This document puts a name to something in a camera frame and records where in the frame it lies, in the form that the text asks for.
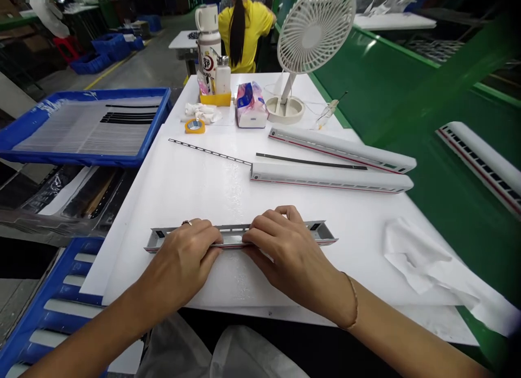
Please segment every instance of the yellow tape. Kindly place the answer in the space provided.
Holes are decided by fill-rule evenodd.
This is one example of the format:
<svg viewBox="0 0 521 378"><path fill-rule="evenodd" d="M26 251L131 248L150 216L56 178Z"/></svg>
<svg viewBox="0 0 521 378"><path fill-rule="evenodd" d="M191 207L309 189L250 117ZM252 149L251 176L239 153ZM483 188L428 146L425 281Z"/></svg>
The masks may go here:
<svg viewBox="0 0 521 378"><path fill-rule="evenodd" d="M205 123L202 120L192 119L185 124L185 132L187 134L204 134L205 131Z"/></svg>

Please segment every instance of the yellow shirt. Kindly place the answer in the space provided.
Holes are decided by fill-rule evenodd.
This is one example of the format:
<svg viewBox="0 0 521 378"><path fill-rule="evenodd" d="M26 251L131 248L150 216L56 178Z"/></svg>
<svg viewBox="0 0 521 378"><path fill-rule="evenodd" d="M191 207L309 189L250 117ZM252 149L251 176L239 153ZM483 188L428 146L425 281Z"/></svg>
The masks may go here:
<svg viewBox="0 0 521 378"><path fill-rule="evenodd" d="M244 3L246 10L246 29L244 31L243 59L236 67L231 67L232 73L255 72L255 53L257 52L257 41L259 37L270 33L273 25L273 16L261 2L247 0ZM230 55L230 24L232 21L233 8L224 9L219 14L219 33L224 41L226 54Z"/></svg>

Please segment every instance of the black ponytail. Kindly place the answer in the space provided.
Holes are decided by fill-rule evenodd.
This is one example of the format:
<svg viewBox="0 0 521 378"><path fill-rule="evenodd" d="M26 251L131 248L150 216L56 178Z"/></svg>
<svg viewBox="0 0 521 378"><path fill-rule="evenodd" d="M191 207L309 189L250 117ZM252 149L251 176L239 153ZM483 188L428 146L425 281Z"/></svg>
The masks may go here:
<svg viewBox="0 0 521 378"><path fill-rule="evenodd" d="M246 31L246 10L243 0L235 0L230 24L230 62L237 66L243 59L244 32Z"/></svg>

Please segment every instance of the concrete floor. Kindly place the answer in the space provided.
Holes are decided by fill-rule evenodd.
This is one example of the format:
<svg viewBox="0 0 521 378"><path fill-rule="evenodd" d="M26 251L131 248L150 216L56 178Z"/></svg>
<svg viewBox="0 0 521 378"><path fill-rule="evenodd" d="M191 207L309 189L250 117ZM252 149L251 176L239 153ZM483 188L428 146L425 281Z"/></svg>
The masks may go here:
<svg viewBox="0 0 521 378"><path fill-rule="evenodd" d="M186 78L184 61L177 60L175 52L168 45L182 30L196 29L194 14L162 18L163 30L156 34L144 50L100 79L93 89L125 89L143 87L182 88ZM42 79L39 84L45 93L57 91L83 90L104 72L95 75L77 75L70 68L55 72ZM49 235L30 235L0 225L0 235L8 238L48 243L54 246L66 245L67 238ZM17 317L28 302L38 281L23 279L1 279L0 274L0 344Z"/></svg>
<svg viewBox="0 0 521 378"><path fill-rule="evenodd" d="M175 52L168 49L168 45L180 31L196 29L194 14L191 12L183 16L163 17L161 22L163 30L151 39L144 50L103 77L93 89L183 87L186 78L185 62L178 60ZM48 95L57 91L83 90L103 74L104 72L77 75L67 68L40 80L39 85Z"/></svg>

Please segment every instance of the red stool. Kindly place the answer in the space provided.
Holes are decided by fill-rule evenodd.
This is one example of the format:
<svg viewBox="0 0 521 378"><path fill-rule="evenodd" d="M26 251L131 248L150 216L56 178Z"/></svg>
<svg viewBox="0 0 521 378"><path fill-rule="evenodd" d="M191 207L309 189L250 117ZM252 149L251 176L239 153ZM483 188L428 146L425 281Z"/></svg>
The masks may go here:
<svg viewBox="0 0 521 378"><path fill-rule="evenodd" d="M74 36L68 36L65 39L55 37L53 38L53 41L67 64L85 54L78 39Z"/></svg>

